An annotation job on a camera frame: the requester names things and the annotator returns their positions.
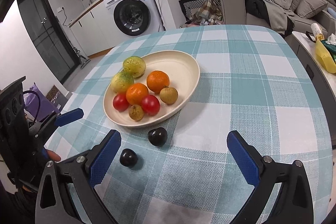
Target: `red tomato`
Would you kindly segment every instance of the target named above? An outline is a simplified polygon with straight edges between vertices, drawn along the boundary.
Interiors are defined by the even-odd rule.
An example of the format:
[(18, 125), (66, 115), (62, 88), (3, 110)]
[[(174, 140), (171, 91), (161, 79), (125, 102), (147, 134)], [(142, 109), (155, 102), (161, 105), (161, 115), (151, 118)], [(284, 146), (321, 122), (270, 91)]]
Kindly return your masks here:
[(160, 110), (160, 102), (154, 95), (147, 95), (141, 101), (141, 107), (148, 115), (156, 115)]
[(125, 111), (129, 106), (129, 103), (126, 100), (126, 94), (120, 93), (113, 99), (113, 107), (119, 112)]

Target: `white plate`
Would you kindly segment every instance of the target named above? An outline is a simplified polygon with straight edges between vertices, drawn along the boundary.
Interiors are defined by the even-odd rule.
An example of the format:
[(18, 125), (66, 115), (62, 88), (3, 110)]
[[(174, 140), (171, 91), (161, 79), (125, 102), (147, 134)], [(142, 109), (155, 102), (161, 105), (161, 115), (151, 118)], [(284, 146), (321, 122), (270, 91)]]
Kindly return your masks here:
[(144, 127), (150, 124), (162, 122), (168, 119), (186, 105), (200, 79), (200, 67), (197, 61), (189, 54), (179, 51), (161, 51), (145, 55), (143, 60), (146, 62), (146, 71), (143, 76), (134, 79), (135, 83), (146, 84), (147, 76), (153, 70), (162, 70), (170, 79), (170, 87), (178, 91), (178, 99), (172, 105), (166, 105), (160, 100), (159, 95), (155, 95), (149, 90), (150, 94), (155, 95), (160, 101), (160, 111), (155, 116), (145, 116), (141, 121), (134, 121), (128, 115), (128, 110), (119, 112), (114, 109), (112, 101), (116, 94), (108, 86), (104, 95), (104, 112), (114, 123), (124, 127)]

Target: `gray blanket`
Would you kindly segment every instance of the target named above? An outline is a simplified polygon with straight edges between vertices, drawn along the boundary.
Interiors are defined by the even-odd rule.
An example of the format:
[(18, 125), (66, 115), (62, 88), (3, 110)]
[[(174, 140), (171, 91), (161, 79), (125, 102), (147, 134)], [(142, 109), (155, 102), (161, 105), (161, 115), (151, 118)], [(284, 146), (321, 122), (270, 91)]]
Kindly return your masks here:
[(272, 30), (285, 34), (287, 29), (287, 16), (295, 14), (290, 10), (293, 0), (263, 0), (266, 4)]

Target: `plaid tablecloth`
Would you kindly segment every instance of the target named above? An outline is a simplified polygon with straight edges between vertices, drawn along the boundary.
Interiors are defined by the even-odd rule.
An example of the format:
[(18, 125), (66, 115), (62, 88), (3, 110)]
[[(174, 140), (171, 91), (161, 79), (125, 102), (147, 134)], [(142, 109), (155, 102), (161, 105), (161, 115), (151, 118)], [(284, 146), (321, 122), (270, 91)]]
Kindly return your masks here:
[[(201, 78), (190, 102), (148, 128), (112, 123), (104, 114), (103, 96), (123, 60), (163, 50), (196, 58)], [(128, 40), (89, 73), (64, 110), (77, 107), (83, 109), (83, 119), (59, 128), (47, 148), (65, 159), (100, 143), (110, 129), (121, 133), (121, 148), (102, 184), (95, 187), (120, 224), (229, 223), (253, 189), (227, 149), (231, 130), (238, 130), (261, 155), (290, 164), (300, 159), (310, 183), (315, 223), (326, 216), (332, 150), (325, 114), (300, 61), (272, 30), (219, 25)], [(161, 148), (147, 140), (148, 130), (159, 126), (169, 135)], [(119, 163), (123, 148), (138, 154), (138, 168)], [(259, 223), (267, 219), (279, 187)]]

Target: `tangerine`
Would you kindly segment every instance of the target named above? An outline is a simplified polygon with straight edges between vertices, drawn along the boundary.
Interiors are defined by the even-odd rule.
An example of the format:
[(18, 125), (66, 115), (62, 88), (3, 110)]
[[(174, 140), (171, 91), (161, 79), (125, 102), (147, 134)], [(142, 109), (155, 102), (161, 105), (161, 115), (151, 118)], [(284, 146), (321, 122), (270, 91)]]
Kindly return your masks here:
[(141, 83), (131, 85), (126, 91), (126, 100), (131, 105), (141, 105), (142, 99), (148, 95), (148, 88)]
[(147, 76), (147, 86), (154, 93), (160, 93), (160, 91), (169, 86), (169, 84), (169, 77), (163, 71), (154, 70)]

